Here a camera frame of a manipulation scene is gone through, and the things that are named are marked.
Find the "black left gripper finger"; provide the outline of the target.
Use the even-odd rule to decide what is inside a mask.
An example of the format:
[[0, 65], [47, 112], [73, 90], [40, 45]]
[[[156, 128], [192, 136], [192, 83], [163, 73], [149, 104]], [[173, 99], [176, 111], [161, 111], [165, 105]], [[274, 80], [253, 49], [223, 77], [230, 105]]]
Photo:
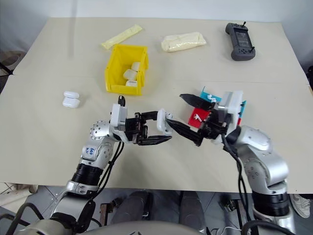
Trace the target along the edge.
[[170, 140], [171, 138], [172, 136], [149, 136], [147, 138], [140, 138], [137, 141], [137, 144], [141, 146], [158, 145]]
[[140, 114], [140, 123], [145, 125], [148, 120], [157, 121], [158, 111], [144, 112]]

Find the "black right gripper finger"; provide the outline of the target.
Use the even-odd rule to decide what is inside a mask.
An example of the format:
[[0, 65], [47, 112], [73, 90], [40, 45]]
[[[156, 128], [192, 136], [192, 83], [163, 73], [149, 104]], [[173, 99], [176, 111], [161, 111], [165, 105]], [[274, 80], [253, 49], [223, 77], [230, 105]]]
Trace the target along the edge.
[[196, 146], [201, 145], [203, 136], [200, 133], [191, 130], [188, 125], [172, 119], [166, 119], [166, 122], [179, 135], [191, 140]]
[[199, 96], [194, 94], [180, 94], [180, 98], [182, 98], [187, 104], [191, 105], [194, 108], [202, 109], [205, 111], [210, 111], [214, 108], [215, 102], [209, 102]]

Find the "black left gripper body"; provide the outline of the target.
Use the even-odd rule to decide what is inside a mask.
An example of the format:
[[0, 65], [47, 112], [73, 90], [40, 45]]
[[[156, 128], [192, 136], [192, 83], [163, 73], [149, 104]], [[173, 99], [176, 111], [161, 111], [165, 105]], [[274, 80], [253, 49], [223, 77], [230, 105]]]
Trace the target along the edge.
[[127, 118], [125, 135], [127, 139], [138, 145], [147, 145], [148, 126], [146, 125], [147, 113], [135, 113], [134, 118]]

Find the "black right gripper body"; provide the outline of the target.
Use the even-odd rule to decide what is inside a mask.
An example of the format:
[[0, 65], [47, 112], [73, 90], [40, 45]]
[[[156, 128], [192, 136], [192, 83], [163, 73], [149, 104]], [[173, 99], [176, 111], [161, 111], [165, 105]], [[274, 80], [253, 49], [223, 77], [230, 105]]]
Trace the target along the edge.
[[199, 128], [199, 140], [215, 140], [219, 135], [226, 135], [232, 115], [224, 111], [211, 109], [205, 120], [201, 122]]

